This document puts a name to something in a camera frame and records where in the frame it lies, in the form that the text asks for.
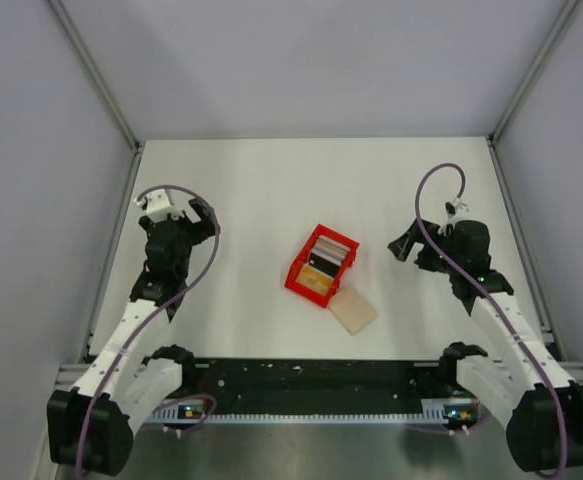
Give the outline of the beige card holder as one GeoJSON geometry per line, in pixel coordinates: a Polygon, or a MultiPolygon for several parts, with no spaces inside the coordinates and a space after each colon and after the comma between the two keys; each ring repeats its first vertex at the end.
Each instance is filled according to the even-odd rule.
{"type": "Polygon", "coordinates": [[[375,308],[354,287],[339,290],[330,300],[328,310],[351,336],[377,317],[375,308]]]}

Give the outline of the red plastic card tray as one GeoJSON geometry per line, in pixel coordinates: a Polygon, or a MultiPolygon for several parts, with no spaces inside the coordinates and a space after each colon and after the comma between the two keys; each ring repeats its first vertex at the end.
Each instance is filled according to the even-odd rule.
{"type": "Polygon", "coordinates": [[[353,265],[358,248],[357,241],[318,224],[291,263],[284,287],[326,308],[353,265]]]}

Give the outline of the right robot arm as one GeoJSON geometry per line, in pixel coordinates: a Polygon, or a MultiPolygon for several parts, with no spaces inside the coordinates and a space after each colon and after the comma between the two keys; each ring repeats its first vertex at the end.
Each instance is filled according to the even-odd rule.
{"type": "Polygon", "coordinates": [[[455,342],[440,358],[440,388],[452,396],[467,390],[486,407],[521,470],[551,476],[583,466],[583,385],[552,356],[506,277],[492,268],[487,225],[414,221],[388,249],[404,262],[415,245],[422,247],[418,268],[448,276],[454,297],[502,363],[476,345],[455,342]]]}

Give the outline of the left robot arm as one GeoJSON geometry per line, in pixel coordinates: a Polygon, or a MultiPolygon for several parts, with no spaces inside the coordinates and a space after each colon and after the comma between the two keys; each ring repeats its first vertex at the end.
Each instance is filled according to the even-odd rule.
{"type": "Polygon", "coordinates": [[[68,389],[54,390],[46,406],[50,459],[73,467],[77,478],[119,474],[136,433],[163,400],[197,387],[198,374],[187,366],[191,353],[169,339],[198,283],[188,278],[192,250],[217,241],[220,226],[199,196],[188,202],[196,220],[175,207],[167,189],[143,193],[136,203],[145,259],[121,319],[86,371],[68,389]]]}

